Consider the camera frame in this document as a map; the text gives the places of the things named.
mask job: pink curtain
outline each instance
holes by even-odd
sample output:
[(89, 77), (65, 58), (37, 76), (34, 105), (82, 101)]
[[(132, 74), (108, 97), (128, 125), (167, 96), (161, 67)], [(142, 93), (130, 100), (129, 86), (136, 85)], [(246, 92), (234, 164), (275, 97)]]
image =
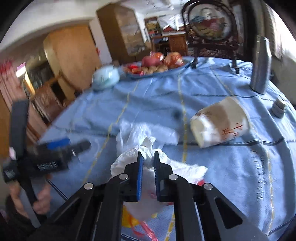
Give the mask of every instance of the pink curtain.
[[(9, 110), (11, 110), (13, 101), (27, 98), (19, 79), (16, 77), (16, 67), (13, 66), (11, 60), (0, 64), (0, 92)], [(47, 129), (32, 104), (29, 107), (27, 127), (27, 135), (32, 142), (37, 141)]]

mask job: silver thermos bottle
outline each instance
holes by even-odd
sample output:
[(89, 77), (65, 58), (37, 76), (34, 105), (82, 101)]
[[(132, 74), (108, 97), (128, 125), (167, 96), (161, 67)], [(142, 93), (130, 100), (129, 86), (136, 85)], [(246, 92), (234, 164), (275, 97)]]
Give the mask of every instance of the silver thermos bottle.
[(269, 40), (257, 35), (255, 61), (253, 63), (250, 87), (259, 94), (264, 94), (268, 85), (271, 69)]

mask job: human hand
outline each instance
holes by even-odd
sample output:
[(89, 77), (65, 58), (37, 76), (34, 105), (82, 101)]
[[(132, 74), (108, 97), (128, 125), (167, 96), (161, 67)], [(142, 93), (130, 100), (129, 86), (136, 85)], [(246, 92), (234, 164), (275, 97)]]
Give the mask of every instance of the human hand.
[[(26, 211), (24, 210), (24, 206), (20, 200), (20, 191), (21, 191), (21, 186), (19, 184), (19, 182), (13, 182), (11, 184), (9, 184), (9, 189), (10, 189), (10, 196), (11, 199), (15, 205), (15, 209), (16, 211), (29, 218), (28, 214), (26, 213)], [(38, 193), (37, 195), (37, 199), (38, 201), (33, 203), (33, 209), (37, 214), (46, 214), (49, 209), (50, 209), (50, 189), (51, 186), (46, 183), (43, 187), (43, 189), (41, 190), (41, 192)]]

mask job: brown and white cup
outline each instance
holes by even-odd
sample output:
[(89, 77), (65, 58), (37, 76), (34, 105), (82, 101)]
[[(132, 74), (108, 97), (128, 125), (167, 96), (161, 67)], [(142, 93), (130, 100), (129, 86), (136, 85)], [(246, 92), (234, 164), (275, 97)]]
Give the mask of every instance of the brown and white cup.
[(250, 117), (235, 97), (226, 97), (197, 112), (190, 128), (200, 148), (242, 136), (250, 130)]

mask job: crumpled plastic bag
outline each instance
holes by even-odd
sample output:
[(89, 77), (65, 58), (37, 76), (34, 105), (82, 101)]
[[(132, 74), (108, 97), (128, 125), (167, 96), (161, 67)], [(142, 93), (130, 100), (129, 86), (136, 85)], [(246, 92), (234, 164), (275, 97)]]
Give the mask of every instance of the crumpled plastic bag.
[(130, 123), (122, 120), (120, 131), (116, 137), (117, 156), (119, 157), (126, 150), (141, 145), (146, 137), (155, 137), (160, 149), (164, 144), (177, 145), (179, 141), (179, 134), (171, 128), (146, 122)]
[(152, 214), (159, 212), (166, 203), (160, 203), (156, 198), (155, 176), (153, 167), (154, 153), (158, 151), (159, 159), (163, 163), (170, 164), (173, 173), (184, 177), (188, 182), (197, 184), (203, 179), (207, 171), (206, 167), (196, 165), (187, 165), (172, 159), (162, 152), (161, 149), (152, 149), (155, 137), (146, 137), (141, 145), (132, 147), (123, 152), (111, 165), (112, 177), (124, 172), (127, 164), (137, 161), (140, 151), (144, 160), (141, 198), (138, 202), (124, 202), (130, 214), (139, 221), (145, 221), (151, 218)]

